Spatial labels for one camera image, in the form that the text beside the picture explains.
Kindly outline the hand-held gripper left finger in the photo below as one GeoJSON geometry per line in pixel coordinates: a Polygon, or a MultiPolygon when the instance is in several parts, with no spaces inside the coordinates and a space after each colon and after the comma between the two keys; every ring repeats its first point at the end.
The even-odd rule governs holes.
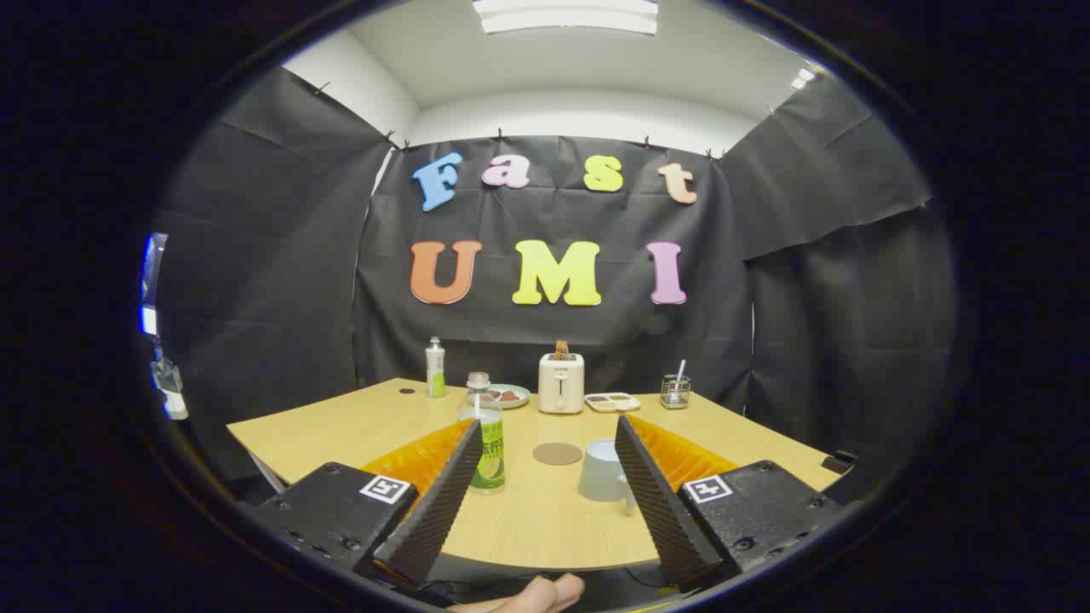
{"type": "Polygon", "coordinates": [[[439,557],[482,453],[482,424],[459,421],[364,468],[324,462],[253,513],[308,558],[416,588],[439,557]]]}

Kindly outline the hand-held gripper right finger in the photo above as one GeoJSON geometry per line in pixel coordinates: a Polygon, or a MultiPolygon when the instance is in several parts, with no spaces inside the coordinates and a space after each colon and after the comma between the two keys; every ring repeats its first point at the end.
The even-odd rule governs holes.
{"type": "Polygon", "coordinates": [[[841,516],[841,505],[778,462],[742,467],[637,416],[615,449],[669,582],[689,590],[782,558],[841,516]]]}

